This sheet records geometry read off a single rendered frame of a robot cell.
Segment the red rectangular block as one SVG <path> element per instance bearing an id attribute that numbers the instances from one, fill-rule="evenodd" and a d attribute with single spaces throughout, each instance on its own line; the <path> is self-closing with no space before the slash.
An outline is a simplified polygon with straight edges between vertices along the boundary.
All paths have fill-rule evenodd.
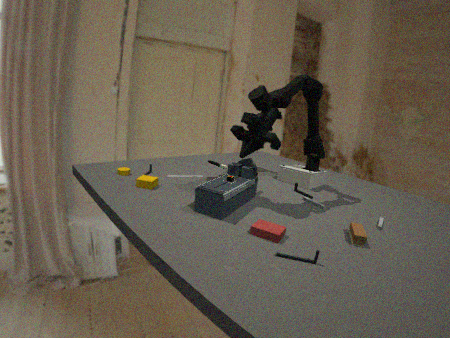
<path id="1" fill-rule="evenodd" d="M 279 241 L 285 236 L 286 228 L 284 226 L 273 224 L 262 219 L 259 219 L 250 226 L 250 233 L 259 238 L 279 243 Z"/>

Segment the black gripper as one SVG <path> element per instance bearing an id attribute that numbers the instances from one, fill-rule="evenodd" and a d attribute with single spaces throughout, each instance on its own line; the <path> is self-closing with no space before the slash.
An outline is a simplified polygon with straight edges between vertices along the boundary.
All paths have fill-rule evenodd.
<path id="1" fill-rule="evenodd" d="M 238 140 L 243 141 L 239 155 L 240 158 L 244 158 L 257 150 L 264 148 L 264 144 L 266 142 L 271 143 L 271 149 L 278 150 L 281 146 L 281 142 L 276 134 L 268 132 L 272 132 L 273 122 L 267 116 L 265 116 L 265 119 L 266 122 L 262 132 L 260 132 L 260 128 L 256 127 L 247 127 L 249 130 L 246 130 L 240 125 L 233 125 L 231 127 L 230 131 L 235 135 L 235 137 Z"/>

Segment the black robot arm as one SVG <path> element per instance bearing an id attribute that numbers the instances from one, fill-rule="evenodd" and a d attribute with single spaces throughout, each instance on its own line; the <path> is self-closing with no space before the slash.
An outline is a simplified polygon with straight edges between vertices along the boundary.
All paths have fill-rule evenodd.
<path id="1" fill-rule="evenodd" d="M 257 115 L 244 112 L 241 122 L 248 125 L 247 127 L 260 128 L 262 132 L 266 122 L 265 116 L 270 118 L 273 124 L 277 118 L 282 119 L 281 112 L 277 108 L 287 108 L 294 95 L 300 90 L 308 106 L 308 135 L 303 140 L 303 155 L 308 156 L 303 169 L 319 172 L 321 171 L 319 170 L 320 159 L 324 159 L 326 155 L 323 140 L 319 136 L 319 99 L 323 95 L 323 85 L 320 81 L 309 75 L 299 75 L 287 86 L 273 90 L 269 94 L 265 86 L 259 85 L 248 93 L 248 98 L 257 110 L 262 111 Z"/>

